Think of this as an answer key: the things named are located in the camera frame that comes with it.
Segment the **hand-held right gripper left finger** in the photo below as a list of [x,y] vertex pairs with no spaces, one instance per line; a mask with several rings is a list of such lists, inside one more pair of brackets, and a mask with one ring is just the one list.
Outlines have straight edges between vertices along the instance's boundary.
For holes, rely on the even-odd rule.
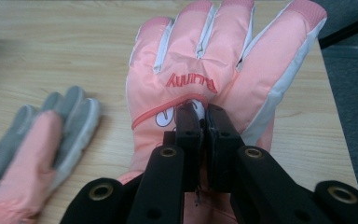
[[184,151],[183,190],[195,191],[200,184],[201,128],[192,102],[175,109],[176,128],[164,133],[163,144],[175,145]]

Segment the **pink ski glove grey palm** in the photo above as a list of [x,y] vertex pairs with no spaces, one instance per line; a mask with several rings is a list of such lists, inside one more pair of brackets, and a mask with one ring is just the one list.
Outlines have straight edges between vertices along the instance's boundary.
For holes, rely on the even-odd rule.
[[35,224],[50,194],[73,172],[101,116],[78,86],[24,105],[0,141],[0,224]]

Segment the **black tripod stand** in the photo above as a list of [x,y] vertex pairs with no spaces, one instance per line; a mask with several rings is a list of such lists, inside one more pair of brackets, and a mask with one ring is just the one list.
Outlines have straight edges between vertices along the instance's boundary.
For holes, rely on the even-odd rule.
[[336,43],[358,34],[358,21],[319,40],[321,49],[326,49]]

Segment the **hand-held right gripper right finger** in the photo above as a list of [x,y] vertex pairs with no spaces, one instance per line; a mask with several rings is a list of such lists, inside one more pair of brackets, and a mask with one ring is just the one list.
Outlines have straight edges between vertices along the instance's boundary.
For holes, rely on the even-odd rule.
[[224,108],[208,105],[205,137],[208,186],[214,191],[231,191],[236,153],[243,142]]

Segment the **pink ski glove cartoon print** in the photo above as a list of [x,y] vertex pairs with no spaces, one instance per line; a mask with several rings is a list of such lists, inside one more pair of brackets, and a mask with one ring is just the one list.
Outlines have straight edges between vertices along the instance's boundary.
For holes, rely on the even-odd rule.
[[197,0],[175,19],[156,17],[139,29],[129,62],[126,95],[134,154],[126,184],[140,175],[163,134],[187,102],[204,115],[223,107],[242,140],[271,148],[276,106],[290,87],[327,19],[311,0],[291,0],[258,35],[254,0]]

